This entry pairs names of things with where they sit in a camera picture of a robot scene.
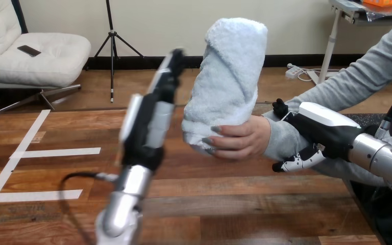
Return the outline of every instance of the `wooden table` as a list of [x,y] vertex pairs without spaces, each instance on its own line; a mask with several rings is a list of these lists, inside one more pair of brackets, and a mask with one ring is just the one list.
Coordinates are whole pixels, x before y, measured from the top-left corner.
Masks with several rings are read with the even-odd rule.
[[[277,174],[272,162],[202,156],[182,141],[182,108],[168,132],[163,165],[144,204],[140,244],[379,244],[342,180],[310,170]],[[40,113],[0,115],[0,174]],[[117,136],[124,110],[51,112],[27,151],[101,148],[99,154],[20,158],[3,193],[57,190],[75,171],[117,173]],[[72,179],[69,203],[94,237],[109,183]],[[0,202],[0,245],[83,244],[57,201]]]

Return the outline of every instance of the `white wall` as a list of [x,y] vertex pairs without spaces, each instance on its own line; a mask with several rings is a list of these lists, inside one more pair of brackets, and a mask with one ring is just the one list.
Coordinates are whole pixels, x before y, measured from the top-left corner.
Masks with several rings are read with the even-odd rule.
[[[85,36],[95,54],[109,32],[104,0],[20,0],[29,32]],[[114,29],[145,56],[177,46],[200,56],[208,28],[222,17],[264,23],[271,55],[323,54],[334,21],[328,0],[110,0]],[[365,53],[390,27],[356,27],[341,21],[335,53]],[[118,55],[136,55],[118,41]],[[110,54],[110,43],[100,56]]]

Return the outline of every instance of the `white desk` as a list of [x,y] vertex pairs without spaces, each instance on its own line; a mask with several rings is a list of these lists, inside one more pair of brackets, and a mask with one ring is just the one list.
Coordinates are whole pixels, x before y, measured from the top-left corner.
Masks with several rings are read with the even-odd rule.
[[329,0],[332,7],[331,10],[335,12],[335,19],[331,35],[328,40],[327,50],[325,51],[324,62],[322,64],[321,73],[318,76],[314,71],[308,71],[312,81],[319,84],[325,81],[327,77],[328,66],[330,65],[331,56],[333,55],[334,46],[336,44],[337,30],[341,18],[349,23],[358,26],[392,26],[392,16],[368,21],[365,6],[360,3],[351,2],[348,0]]

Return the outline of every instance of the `tripod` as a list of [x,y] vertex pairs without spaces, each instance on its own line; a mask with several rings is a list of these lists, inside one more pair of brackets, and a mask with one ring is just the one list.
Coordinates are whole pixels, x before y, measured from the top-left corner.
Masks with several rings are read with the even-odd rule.
[[94,59],[97,58],[101,50],[103,49],[104,45],[106,45],[107,41],[111,40],[110,42],[110,62],[111,62],[111,69],[110,69],[110,102],[113,103],[113,75],[115,74],[115,69],[113,67],[113,60],[114,58],[116,60],[119,59],[118,53],[116,52],[116,43],[115,43],[115,37],[117,37],[119,40],[121,40],[123,43],[125,43],[129,48],[131,48],[134,52],[136,52],[140,57],[143,58],[143,55],[139,53],[135,48],[133,48],[129,43],[127,43],[122,37],[118,35],[116,31],[113,30],[113,23],[112,23],[112,14],[110,13],[110,4],[109,0],[106,0],[106,7],[107,7],[107,15],[109,17],[109,26],[110,26],[110,32],[106,38],[106,40],[103,42],[103,45],[100,47],[100,49],[97,51],[97,53],[94,56]]

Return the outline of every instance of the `human hand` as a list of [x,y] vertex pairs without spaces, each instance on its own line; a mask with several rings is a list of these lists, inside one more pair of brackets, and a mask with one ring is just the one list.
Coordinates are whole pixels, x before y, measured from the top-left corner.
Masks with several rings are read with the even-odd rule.
[[271,126],[262,116],[251,116],[248,121],[238,126],[215,126],[211,130],[224,137],[210,136],[202,142],[215,147],[207,149],[209,154],[225,159],[241,160],[262,155],[268,146]]

